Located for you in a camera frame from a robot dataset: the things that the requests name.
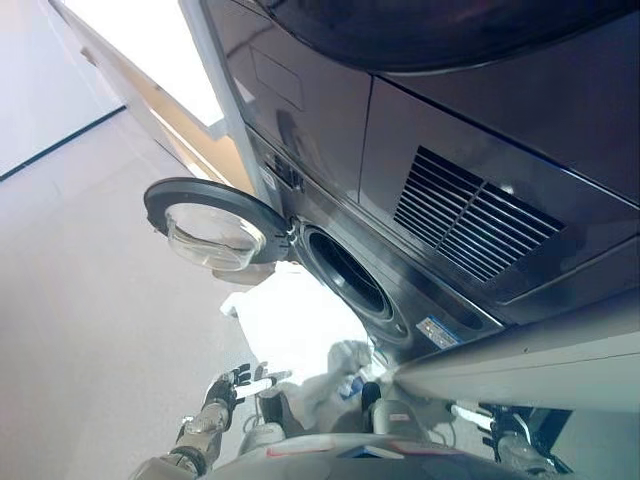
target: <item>ventilation grille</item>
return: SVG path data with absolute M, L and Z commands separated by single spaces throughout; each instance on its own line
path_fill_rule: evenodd
M 564 228 L 424 147 L 418 148 L 394 220 L 482 282 Z

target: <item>washer drum opening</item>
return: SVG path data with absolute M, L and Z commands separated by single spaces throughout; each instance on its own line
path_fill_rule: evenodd
M 318 230 L 307 235 L 307 245 L 321 275 L 351 305 L 380 319 L 392 317 L 382 287 L 338 242 Z

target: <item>laundry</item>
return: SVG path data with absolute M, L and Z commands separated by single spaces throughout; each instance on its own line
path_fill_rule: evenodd
M 269 374 L 286 377 L 267 395 L 283 392 L 305 430 L 330 429 L 358 403 L 363 379 L 382 369 L 372 364 L 372 346 L 356 314 L 299 264 L 278 262 L 273 275 L 231 294 L 221 311 L 238 319 Z M 318 425 L 318 407 L 327 400 L 334 413 Z

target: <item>open washer door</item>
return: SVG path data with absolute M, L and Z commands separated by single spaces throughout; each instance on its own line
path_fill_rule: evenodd
M 167 178 L 144 194 L 147 219 L 187 260 L 216 271 L 282 260 L 288 225 L 260 200 L 197 178 Z

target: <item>robotic arm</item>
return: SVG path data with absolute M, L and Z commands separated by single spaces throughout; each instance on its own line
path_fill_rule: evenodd
M 193 480 L 205 475 L 220 456 L 222 434 L 229 430 L 238 399 L 237 388 L 251 380 L 249 364 L 222 374 L 207 391 L 202 410 L 187 417 L 175 447 L 144 462 L 130 480 Z

